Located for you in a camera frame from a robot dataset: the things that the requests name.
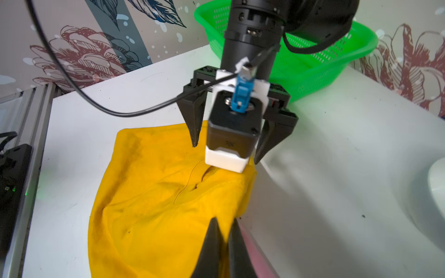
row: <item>black cylindrical motor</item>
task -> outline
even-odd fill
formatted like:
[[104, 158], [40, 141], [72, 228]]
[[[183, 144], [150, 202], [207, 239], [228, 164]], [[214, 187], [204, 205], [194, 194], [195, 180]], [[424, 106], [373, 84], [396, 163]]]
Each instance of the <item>black cylindrical motor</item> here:
[[[221, 68], [235, 72], [244, 57], [280, 43], [284, 32], [317, 43], [291, 52], [311, 54], [328, 48], [349, 32], [359, 0], [232, 0]], [[276, 52], [258, 67], [256, 78], [269, 80]]]
[[[252, 60], [261, 51], [279, 44], [289, 10], [289, 0], [232, 0], [224, 38], [221, 68], [235, 72], [244, 57]], [[269, 80], [276, 52], [258, 67], [256, 78]]]

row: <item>blue connector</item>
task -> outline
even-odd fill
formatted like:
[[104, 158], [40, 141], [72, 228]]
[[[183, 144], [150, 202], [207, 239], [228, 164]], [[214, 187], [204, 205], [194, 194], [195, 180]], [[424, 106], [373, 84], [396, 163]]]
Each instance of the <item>blue connector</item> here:
[[235, 112], [245, 113], [249, 107], [250, 94], [252, 93], [255, 78], [245, 80], [238, 75], [235, 92], [233, 93], [231, 108]]

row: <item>pink object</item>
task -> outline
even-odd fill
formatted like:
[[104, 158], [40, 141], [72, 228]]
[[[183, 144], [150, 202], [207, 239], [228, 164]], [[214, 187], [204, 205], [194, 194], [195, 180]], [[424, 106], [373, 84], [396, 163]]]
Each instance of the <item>pink object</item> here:
[[241, 225], [239, 225], [239, 228], [241, 230], [241, 234], [243, 235], [244, 244], [246, 244], [247, 252], [249, 253], [252, 266], [258, 278], [277, 278], [274, 271], [269, 266], [266, 258], [258, 250], [258, 247], [254, 243], [249, 232], [247, 232], [246, 229], [244, 229], [244, 227]]

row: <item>black device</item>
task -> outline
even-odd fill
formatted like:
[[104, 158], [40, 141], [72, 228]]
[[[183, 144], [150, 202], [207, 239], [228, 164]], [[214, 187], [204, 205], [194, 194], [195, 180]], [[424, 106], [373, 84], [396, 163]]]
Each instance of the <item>black device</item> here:
[[21, 193], [31, 159], [32, 147], [22, 144], [4, 151], [16, 132], [2, 133], [0, 139], [0, 256], [6, 256], [11, 244]]
[[[224, 239], [219, 229], [218, 220], [212, 218], [207, 228], [198, 262], [190, 278], [218, 278], [220, 276], [219, 261], [223, 243]], [[257, 278], [237, 219], [232, 222], [227, 241], [227, 251], [229, 253], [230, 278]]]
[[[224, 33], [221, 69], [230, 73], [239, 72], [236, 65], [243, 58], [252, 61], [263, 55], [260, 64], [252, 67], [247, 63], [243, 69], [253, 72], [258, 80], [268, 81], [281, 39], [293, 53], [322, 51], [349, 32], [358, 4], [359, 0], [232, 0]], [[306, 48], [293, 46], [287, 34], [312, 41], [313, 45]], [[214, 81], [217, 72], [217, 68], [210, 66], [198, 69], [190, 85]], [[239, 80], [232, 86], [238, 86], [238, 83]], [[201, 90], [177, 101], [194, 147], [199, 140], [206, 94], [207, 90]], [[243, 113], [233, 111], [227, 100], [235, 93], [223, 90], [217, 94], [207, 130], [209, 150], [235, 153], [239, 158], [246, 158], [258, 141], [254, 158], [258, 163], [269, 150], [292, 133], [298, 121], [298, 117], [287, 110], [290, 95], [279, 84], [271, 84], [265, 112], [260, 112], [262, 105], [254, 98], [250, 99], [249, 104], [253, 110], [248, 109]], [[257, 128], [262, 118], [265, 123], [258, 134]], [[225, 165], [215, 164], [222, 168]]]

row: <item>leaf pattern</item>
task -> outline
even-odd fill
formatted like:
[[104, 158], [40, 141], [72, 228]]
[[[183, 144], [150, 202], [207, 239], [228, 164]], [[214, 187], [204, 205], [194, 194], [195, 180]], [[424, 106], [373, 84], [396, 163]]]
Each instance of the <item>leaf pattern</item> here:
[[445, 38], [423, 32], [414, 43], [411, 27], [400, 25], [394, 36], [379, 39], [372, 55], [354, 62], [355, 69], [439, 117], [445, 117]]
[[159, 22], [185, 25], [179, 18], [173, 0], [128, 0], [137, 10]]
[[117, 27], [117, 0], [90, 0], [113, 21]]
[[[67, 25], [58, 38], [49, 41], [49, 45], [80, 88], [142, 68], [137, 54], [126, 42], [87, 27]], [[46, 74], [34, 78], [36, 83], [54, 82], [65, 91], [73, 91], [45, 48], [31, 45], [30, 49], [38, 56], [33, 59], [33, 64]]]

